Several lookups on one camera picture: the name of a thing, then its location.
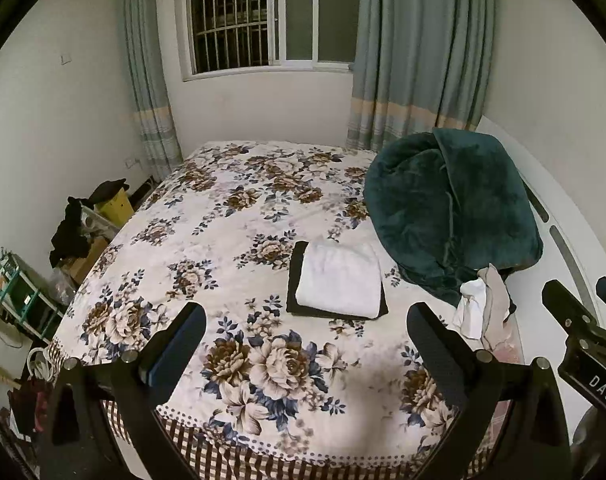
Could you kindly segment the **white and grey small clothes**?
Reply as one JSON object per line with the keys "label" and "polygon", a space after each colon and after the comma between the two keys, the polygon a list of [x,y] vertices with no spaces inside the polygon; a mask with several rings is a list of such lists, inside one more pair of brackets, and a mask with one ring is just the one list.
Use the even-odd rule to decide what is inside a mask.
{"label": "white and grey small clothes", "polygon": [[498,270],[490,264],[460,286],[460,300],[448,327],[472,349],[496,351],[508,344],[511,299]]}

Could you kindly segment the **teal curtain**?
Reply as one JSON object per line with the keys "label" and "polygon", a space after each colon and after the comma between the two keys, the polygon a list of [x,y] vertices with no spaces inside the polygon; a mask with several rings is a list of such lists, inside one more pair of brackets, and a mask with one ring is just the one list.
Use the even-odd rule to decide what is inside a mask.
{"label": "teal curtain", "polygon": [[475,129],[494,32],[495,0],[359,0],[347,145]]}
{"label": "teal curtain", "polygon": [[118,0],[124,66],[134,120],[154,179],[161,182],[183,162],[167,95],[158,32],[157,0]]}

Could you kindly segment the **right teal curtain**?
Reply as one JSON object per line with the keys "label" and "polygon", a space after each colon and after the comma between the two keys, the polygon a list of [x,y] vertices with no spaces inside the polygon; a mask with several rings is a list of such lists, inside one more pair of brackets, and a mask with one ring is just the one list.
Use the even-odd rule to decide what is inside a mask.
{"label": "right teal curtain", "polygon": [[494,32],[495,0],[359,0],[347,145],[475,129]]}

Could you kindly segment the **floral bed sheet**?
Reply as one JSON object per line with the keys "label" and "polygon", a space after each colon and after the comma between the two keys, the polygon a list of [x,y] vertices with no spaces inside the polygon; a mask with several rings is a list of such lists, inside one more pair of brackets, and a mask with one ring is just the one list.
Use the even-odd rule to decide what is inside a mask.
{"label": "floral bed sheet", "polygon": [[[414,474],[452,422],[406,332],[415,302],[454,308],[401,278],[363,199],[373,154],[287,142],[210,142],[162,182],[76,292],[55,366],[140,350],[198,302],[207,331],[159,416],[204,479],[394,479]],[[287,309],[302,240],[378,259],[376,321]]]}

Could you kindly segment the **yellow box with black cloth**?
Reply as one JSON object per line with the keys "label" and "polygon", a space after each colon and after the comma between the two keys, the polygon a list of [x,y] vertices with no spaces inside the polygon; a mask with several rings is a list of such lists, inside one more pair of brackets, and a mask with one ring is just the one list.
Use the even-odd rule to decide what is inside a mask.
{"label": "yellow box with black cloth", "polygon": [[118,228],[122,228],[132,218],[134,209],[128,199],[130,186],[125,179],[105,181],[87,198],[90,207]]}

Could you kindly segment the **left teal curtain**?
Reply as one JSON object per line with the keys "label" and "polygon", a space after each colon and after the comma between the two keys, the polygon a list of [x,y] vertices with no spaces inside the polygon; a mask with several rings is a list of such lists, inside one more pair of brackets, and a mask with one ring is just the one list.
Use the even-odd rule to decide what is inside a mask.
{"label": "left teal curtain", "polygon": [[158,32],[157,0],[118,0],[124,66],[134,120],[154,179],[161,182],[183,162],[167,95]]}

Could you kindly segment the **barred window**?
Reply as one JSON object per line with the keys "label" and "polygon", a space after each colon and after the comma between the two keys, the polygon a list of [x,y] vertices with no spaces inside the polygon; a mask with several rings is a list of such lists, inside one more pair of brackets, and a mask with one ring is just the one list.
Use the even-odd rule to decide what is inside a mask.
{"label": "barred window", "polygon": [[353,66],[359,0],[174,1],[184,80]]}

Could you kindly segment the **dark green plush blanket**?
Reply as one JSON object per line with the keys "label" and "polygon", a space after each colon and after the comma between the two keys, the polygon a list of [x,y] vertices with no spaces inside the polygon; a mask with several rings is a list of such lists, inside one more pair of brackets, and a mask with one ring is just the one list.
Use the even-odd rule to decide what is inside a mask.
{"label": "dark green plush blanket", "polygon": [[520,173],[489,134],[435,129],[392,142],[369,166],[364,200],[403,280],[452,306],[478,271],[542,258]]}

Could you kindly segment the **green storage rack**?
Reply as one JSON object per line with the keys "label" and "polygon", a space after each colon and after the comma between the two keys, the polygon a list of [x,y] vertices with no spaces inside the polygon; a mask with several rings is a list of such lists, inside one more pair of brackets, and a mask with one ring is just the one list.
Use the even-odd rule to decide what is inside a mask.
{"label": "green storage rack", "polygon": [[0,252],[0,318],[34,341],[49,344],[66,308],[49,297],[42,280],[13,252]]}

